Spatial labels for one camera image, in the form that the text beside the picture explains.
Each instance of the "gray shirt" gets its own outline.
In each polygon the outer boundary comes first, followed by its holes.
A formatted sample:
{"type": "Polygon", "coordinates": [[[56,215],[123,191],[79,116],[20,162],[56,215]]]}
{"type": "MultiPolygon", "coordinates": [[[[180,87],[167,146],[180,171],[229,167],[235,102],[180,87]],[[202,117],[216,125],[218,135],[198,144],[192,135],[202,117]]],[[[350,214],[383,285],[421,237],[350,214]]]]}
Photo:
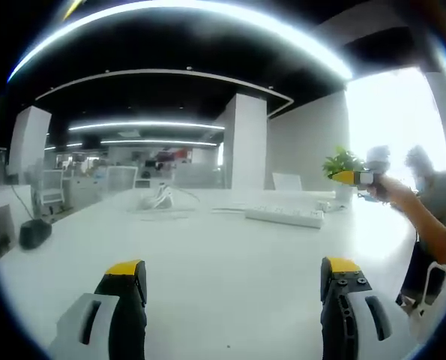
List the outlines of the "gray shirt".
{"type": "Polygon", "coordinates": [[[446,227],[446,172],[437,172],[433,183],[419,193],[419,200],[446,227]]]}

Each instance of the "potted plant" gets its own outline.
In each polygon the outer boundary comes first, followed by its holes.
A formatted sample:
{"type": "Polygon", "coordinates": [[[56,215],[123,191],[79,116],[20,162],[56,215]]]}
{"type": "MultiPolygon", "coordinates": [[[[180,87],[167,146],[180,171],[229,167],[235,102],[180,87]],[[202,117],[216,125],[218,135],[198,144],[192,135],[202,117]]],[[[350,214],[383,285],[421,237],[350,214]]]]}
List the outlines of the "potted plant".
{"type": "MultiPolygon", "coordinates": [[[[364,170],[364,162],[349,150],[342,146],[336,147],[336,156],[326,157],[325,163],[322,165],[325,176],[332,179],[334,174],[342,171],[362,171],[364,170]]],[[[349,201],[352,195],[352,187],[346,184],[336,184],[336,200],[349,201]]]]}

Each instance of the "desk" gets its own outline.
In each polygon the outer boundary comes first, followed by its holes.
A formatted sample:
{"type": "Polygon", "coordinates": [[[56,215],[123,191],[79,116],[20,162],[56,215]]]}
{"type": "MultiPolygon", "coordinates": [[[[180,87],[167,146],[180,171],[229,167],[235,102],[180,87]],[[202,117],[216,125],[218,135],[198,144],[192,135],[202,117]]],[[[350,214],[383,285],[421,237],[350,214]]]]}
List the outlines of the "desk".
{"type": "Polygon", "coordinates": [[[143,189],[143,188],[151,188],[155,189],[160,186],[161,183],[171,185],[171,178],[137,178],[135,181],[135,188],[143,189]]]}
{"type": "Polygon", "coordinates": [[[148,220],[128,209],[144,189],[120,193],[53,226],[38,249],[0,259],[8,299],[47,347],[56,321],[92,293],[113,264],[142,259],[148,274],[148,359],[320,359],[322,257],[353,259],[371,286],[396,298],[415,230],[397,211],[353,199],[321,229],[212,214],[211,207],[281,204],[312,208],[331,193],[175,191],[186,218],[148,220]]]}

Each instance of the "power strip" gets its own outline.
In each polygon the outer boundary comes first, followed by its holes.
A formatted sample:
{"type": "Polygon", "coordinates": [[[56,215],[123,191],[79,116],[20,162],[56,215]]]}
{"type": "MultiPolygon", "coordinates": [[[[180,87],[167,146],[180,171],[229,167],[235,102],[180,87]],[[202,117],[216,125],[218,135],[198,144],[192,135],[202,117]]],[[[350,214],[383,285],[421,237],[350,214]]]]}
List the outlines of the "power strip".
{"type": "Polygon", "coordinates": [[[247,219],[297,225],[299,227],[315,227],[316,229],[321,229],[325,219],[324,212],[320,210],[297,210],[278,206],[247,208],[244,210],[244,215],[247,219]]]}

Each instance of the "led light strip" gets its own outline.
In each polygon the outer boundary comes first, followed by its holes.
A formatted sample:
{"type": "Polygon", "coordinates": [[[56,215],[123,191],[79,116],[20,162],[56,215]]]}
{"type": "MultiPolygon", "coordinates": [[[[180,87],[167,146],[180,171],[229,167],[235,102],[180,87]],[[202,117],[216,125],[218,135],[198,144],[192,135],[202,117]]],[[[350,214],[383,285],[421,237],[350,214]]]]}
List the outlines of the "led light strip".
{"type": "MultiPolygon", "coordinates": [[[[70,148],[70,147],[73,147],[73,146],[81,146],[81,145],[82,145],[82,142],[75,142],[74,144],[67,144],[66,146],[68,148],[70,148]]],[[[50,146],[49,148],[44,148],[44,151],[46,151],[46,150],[54,150],[54,149],[56,149],[55,146],[50,146]]]]}
{"type": "Polygon", "coordinates": [[[73,11],[76,10],[76,8],[79,6],[79,4],[81,4],[82,0],[74,0],[73,4],[71,4],[70,8],[67,9],[66,14],[64,15],[63,20],[66,20],[68,16],[70,16],[73,11]]]}
{"type": "Polygon", "coordinates": [[[100,124],[90,124],[70,127],[69,131],[95,129],[95,128],[110,128],[121,126],[160,126],[171,128],[204,128],[214,130],[224,130],[224,126],[206,125],[206,124],[194,124],[190,122],[175,122],[175,121],[116,121],[116,122],[103,122],[100,124]]]}
{"type": "Polygon", "coordinates": [[[110,73],[99,73],[97,75],[91,75],[87,77],[82,77],[81,79],[76,79],[70,82],[66,82],[65,84],[62,84],[60,86],[56,86],[55,88],[45,92],[44,94],[39,95],[36,97],[36,101],[44,98],[45,96],[48,96],[54,92],[58,92],[61,89],[67,88],[68,86],[73,86],[80,83],[85,83],[86,81],[91,81],[95,79],[103,79],[105,77],[119,77],[123,75],[136,75],[136,74],[168,74],[168,75],[188,75],[191,77],[204,77],[206,79],[214,79],[214,80],[221,80],[226,81],[228,83],[233,83],[241,86],[246,86],[248,88],[252,88],[255,90],[259,90],[261,92],[265,92],[266,94],[273,95],[277,98],[281,98],[287,103],[284,103],[277,109],[273,110],[268,114],[268,118],[276,115],[279,111],[287,108],[290,105],[293,105],[295,102],[294,99],[291,99],[289,96],[285,96],[277,91],[271,90],[270,88],[264,88],[259,85],[252,84],[251,82],[246,82],[239,79],[233,79],[231,77],[217,75],[215,73],[203,73],[201,71],[194,71],[194,70],[179,70],[179,69],[135,69],[135,70],[120,70],[120,71],[112,71],[110,73]]]}
{"type": "Polygon", "coordinates": [[[180,145],[201,145],[201,146],[217,146],[212,142],[199,142],[199,141],[182,141],[182,140],[103,140],[101,144],[122,144],[122,143],[150,143],[150,144],[180,144],[180,145]]]}
{"type": "Polygon", "coordinates": [[[264,29],[267,32],[272,32],[279,38],[288,41],[305,53],[309,53],[316,60],[325,64],[329,69],[334,71],[343,79],[349,80],[352,78],[352,73],[348,66],[329,49],[321,45],[318,41],[311,38],[307,34],[304,34],[303,32],[296,30],[290,25],[282,23],[273,17],[264,15],[263,13],[246,9],[244,7],[211,1],[153,0],[139,1],[111,7],[109,9],[83,17],[82,19],[78,19],[77,21],[72,22],[63,28],[60,28],[58,31],[39,43],[33,50],[31,50],[14,68],[7,81],[9,82],[11,78],[40,51],[44,50],[55,41],[76,30],[77,28],[92,23],[93,21],[103,19],[104,17],[110,17],[112,15],[121,14],[128,11],[152,8],[190,8],[225,15],[233,19],[240,20],[244,23],[249,23],[255,27],[264,29]]]}

